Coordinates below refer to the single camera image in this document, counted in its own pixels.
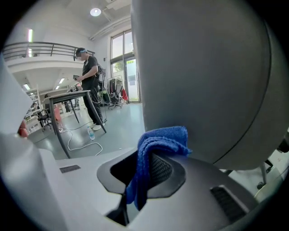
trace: black metal railing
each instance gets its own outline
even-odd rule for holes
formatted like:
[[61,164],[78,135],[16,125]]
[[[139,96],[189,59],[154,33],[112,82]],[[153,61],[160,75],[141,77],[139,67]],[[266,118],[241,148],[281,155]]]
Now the black metal railing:
[[35,56],[75,56],[78,47],[53,42],[17,42],[4,46],[2,53],[6,61]]

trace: fluorescent light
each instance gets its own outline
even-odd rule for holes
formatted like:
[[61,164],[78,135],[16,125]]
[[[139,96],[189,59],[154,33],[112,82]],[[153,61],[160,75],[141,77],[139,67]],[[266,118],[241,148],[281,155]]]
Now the fluorescent light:
[[59,81],[59,84],[62,84],[63,80],[64,80],[64,78],[62,78],[62,79]]
[[93,8],[90,10],[90,14],[94,17],[99,16],[101,14],[101,10],[99,8]]
[[26,84],[24,84],[23,85],[27,90],[30,90],[30,87],[28,86],[28,84],[26,83]]
[[29,29],[28,30],[28,42],[32,42],[32,34],[33,34],[33,30]]
[[28,56],[32,57],[32,49],[28,49]]

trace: glass door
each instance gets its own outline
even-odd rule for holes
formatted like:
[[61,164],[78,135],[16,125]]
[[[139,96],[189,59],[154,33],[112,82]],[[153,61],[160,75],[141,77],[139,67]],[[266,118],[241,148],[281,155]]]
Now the glass door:
[[130,103],[140,103],[140,83],[136,60],[134,58],[125,60],[128,99]]

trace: plastic bottle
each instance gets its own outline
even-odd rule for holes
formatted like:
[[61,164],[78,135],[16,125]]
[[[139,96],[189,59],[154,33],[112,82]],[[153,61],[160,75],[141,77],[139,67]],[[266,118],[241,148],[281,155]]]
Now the plastic bottle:
[[92,129],[89,126],[87,126],[87,132],[89,133],[90,139],[94,140],[95,139],[94,132],[92,131]]

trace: ceiling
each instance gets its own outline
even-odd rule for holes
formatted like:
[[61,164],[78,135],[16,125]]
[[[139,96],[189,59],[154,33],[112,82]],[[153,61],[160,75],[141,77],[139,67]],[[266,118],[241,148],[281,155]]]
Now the ceiling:
[[67,88],[67,86],[74,85],[76,82],[73,80],[73,75],[81,75],[81,68],[40,68],[32,69],[22,72],[14,73],[17,82],[23,86],[28,84],[31,89],[37,88],[39,92],[47,92],[58,89]]
[[[63,6],[74,15],[92,23],[96,29],[131,13],[131,0],[63,0]],[[97,17],[91,16],[90,10],[93,8],[101,9],[102,13]]]

